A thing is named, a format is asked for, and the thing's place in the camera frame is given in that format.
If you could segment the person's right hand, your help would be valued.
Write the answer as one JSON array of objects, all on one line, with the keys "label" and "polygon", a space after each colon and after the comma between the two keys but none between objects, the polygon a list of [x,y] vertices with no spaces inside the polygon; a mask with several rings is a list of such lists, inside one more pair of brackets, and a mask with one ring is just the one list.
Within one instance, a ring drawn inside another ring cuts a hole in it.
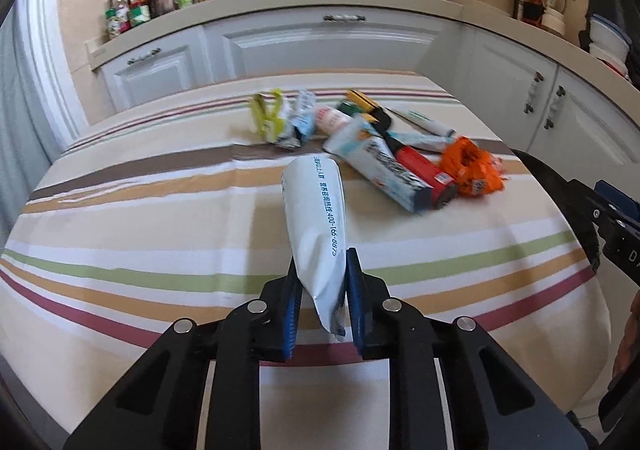
[{"label": "person's right hand", "polygon": [[639,320],[640,320],[640,291],[634,295],[629,308],[629,317],[625,323],[624,334],[618,345],[612,370],[612,387],[627,371],[634,357],[639,352]]}]

